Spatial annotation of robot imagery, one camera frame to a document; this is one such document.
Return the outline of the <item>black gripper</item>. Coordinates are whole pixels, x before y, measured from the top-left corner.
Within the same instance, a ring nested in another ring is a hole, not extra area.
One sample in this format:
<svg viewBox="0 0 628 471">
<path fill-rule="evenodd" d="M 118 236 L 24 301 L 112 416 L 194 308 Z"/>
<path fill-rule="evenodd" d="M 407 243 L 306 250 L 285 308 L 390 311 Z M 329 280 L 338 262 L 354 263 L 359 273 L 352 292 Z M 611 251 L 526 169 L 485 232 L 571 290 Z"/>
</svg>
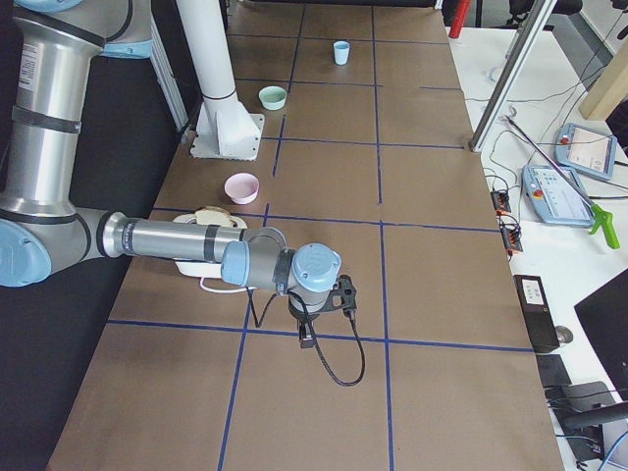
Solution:
<svg viewBox="0 0 628 471">
<path fill-rule="evenodd" d="M 297 321 L 300 347 L 313 347 L 315 334 L 311 324 L 319 317 L 319 313 L 310 312 L 300 295 L 293 291 L 288 293 L 288 311 Z"/>
</svg>

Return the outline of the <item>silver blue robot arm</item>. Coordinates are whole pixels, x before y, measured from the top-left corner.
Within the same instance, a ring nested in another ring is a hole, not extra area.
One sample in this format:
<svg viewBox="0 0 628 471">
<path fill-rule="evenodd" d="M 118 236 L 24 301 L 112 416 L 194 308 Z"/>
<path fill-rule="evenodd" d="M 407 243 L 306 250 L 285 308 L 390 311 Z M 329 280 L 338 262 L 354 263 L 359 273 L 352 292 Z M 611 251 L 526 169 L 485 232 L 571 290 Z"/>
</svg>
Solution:
<svg viewBox="0 0 628 471">
<path fill-rule="evenodd" d="M 24 36 L 6 186 L 1 283 L 23 287 L 96 257 L 151 256 L 220 266 L 222 279 L 286 296 L 302 346 L 340 295 L 340 256 L 320 243 L 287 246 L 273 228 L 155 222 L 77 208 L 69 199 L 91 60 L 147 58 L 147 1 L 18 1 Z"/>
</svg>

